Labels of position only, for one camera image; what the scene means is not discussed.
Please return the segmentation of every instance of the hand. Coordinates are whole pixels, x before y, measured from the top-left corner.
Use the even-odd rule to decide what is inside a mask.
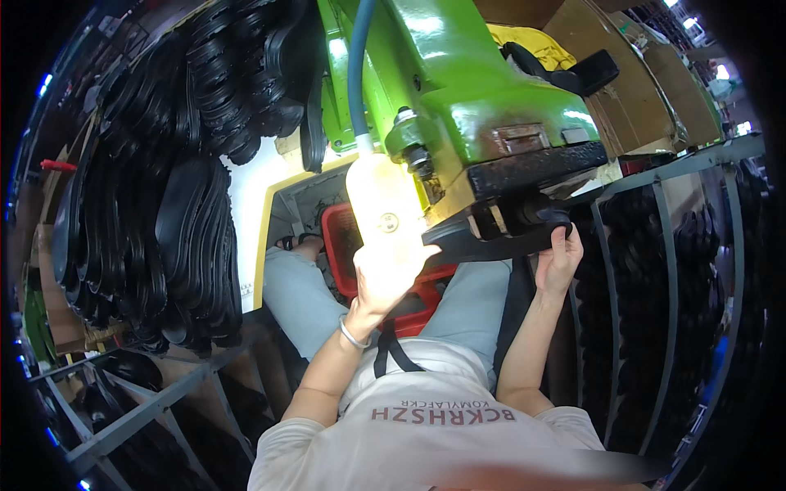
[[[562,301],[583,255],[584,247],[578,237],[576,225],[573,225],[573,231],[567,240],[565,227],[555,228],[551,232],[551,249],[538,255],[535,286],[543,294]]]
[[[361,247],[354,255],[358,297],[352,308],[382,321],[415,283],[426,259],[441,251],[424,246],[419,236]]]

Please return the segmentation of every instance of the white t-shirt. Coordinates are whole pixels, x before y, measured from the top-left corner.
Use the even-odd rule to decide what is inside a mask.
[[[363,354],[336,424],[293,418],[259,439],[248,491],[429,489],[379,472],[387,456],[407,449],[604,449],[583,409],[559,407],[533,418],[496,402],[471,350],[418,338],[401,345],[426,372],[404,372],[388,356],[387,375],[376,379],[376,350]]]

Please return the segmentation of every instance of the light blue pants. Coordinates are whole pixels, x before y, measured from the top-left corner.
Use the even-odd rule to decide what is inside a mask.
[[[474,351],[494,385],[494,351],[512,262],[460,264],[420,334]],[[271,247],[265,254],[264,302],[300,356],[308,361],[338,328],[347,307],[330,293],[322,271],[302,255]]]

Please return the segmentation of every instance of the black apron strap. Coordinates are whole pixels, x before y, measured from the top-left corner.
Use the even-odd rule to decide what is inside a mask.
[[[404,372],[425,372],[417,363],[406,356],[399,344],[399,339],[395,337],[393,320],[385,321],[382,324],[382,335],[378,342],[378,351],[374,360],[374,376],[378,379],[387,373],[387,353],[389,352],[393,360]]]

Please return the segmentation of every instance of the black sandal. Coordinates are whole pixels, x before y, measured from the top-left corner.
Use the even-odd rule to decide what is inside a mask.
[[[316,233],[309,233],[309,232],[304,232],[304,233],[301,233],[301,234],[298,236],[298,238],[297,238],[297,244],[298,244],[298,245],[302,244],[302,243],[303,243],[303,240],[304,240],[306,237],[319,237],[320,239],[322,238],[322,236],[319,236],[319,235],[317,235]],[[286,237],[282,237],[282,238],[281,238],[281,245],[284,247],[284,250],[285,250],[285,251],[291,251],[293,248],[297,247],[296,245],[293,245],[293,244],[292,244],[292,240],[294,240],[294,239],[295,239],[295,236],[293,236],[293,235],[287,235]],[[325,252],[325,248],[323,247],[323,248],[320,250],[320,252]]]

